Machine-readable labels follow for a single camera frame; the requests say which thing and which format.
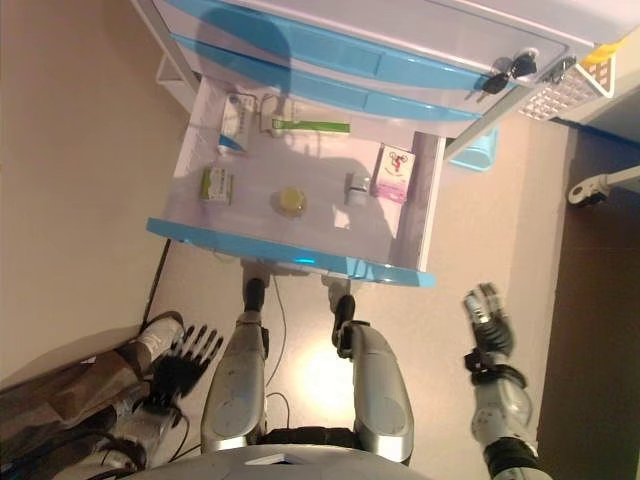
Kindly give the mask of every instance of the pink box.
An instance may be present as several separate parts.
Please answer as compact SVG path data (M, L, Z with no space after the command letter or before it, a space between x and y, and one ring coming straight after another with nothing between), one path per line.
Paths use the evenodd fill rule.
M404 203L415 159L411 152L383 145L375 180L376 196Z

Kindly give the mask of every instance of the blue container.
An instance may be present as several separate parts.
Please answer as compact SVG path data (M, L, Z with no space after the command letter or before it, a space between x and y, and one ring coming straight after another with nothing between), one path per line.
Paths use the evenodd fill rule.
M451 163L476 172L486 172L496 161L497 144L498 129L494 128L456 155Z

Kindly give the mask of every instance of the open drawer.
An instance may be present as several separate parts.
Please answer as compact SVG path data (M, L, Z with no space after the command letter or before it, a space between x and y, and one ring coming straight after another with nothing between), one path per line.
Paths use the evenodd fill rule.
M259 131L256 118L248 153L220 155L227 93L225 84L203 77L165 210L161 218L149 219L149 231L289 268L434 285L426 269L444 138L362 117L352 119L348 137L274 138ZM260 100L263 92L242 93ZM365 206L347 205L347 175L372 176L382 143L416 154L407 202L370 196ZM200 198L203 170L211 166L234 176L229 205ZM272 206L274 194L287 186L305 193L301 217L287 218Z

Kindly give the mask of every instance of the white cabinet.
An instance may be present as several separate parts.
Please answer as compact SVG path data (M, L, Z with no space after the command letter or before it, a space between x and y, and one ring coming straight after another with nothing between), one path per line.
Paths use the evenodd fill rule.
M171 78L183 104L198 90L193 72L203 75L164 214L149 220L150 231L295 268L420 286L434 284L427 258L443 158L535 92L560 60L583 57L594 38L629 22L605 15L598 26L592 20L604 7L590 0L535 8L524 0L132 1L183 80L181 88ZM534 53L536 71L482 96L486 80L523 52ZM352 135L255 132L246 156L220 157L215 145L231 91L339 110L350 116ZM445 149L445 137L457 138ZM381 143L416 155L409 200L345 205L345 177L371 175ZM199 199L206 166L234 174L230 205ZM270 204L288 185L308 195L308 211L296 220Z

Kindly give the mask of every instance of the white basket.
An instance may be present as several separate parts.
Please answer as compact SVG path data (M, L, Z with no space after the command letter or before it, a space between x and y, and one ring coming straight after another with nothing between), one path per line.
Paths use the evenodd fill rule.
M615 55L587 69L576 65L565 73L558 85L549 83L531 97L520 113L536 120L548 120L596 98L611 98L615 71Z

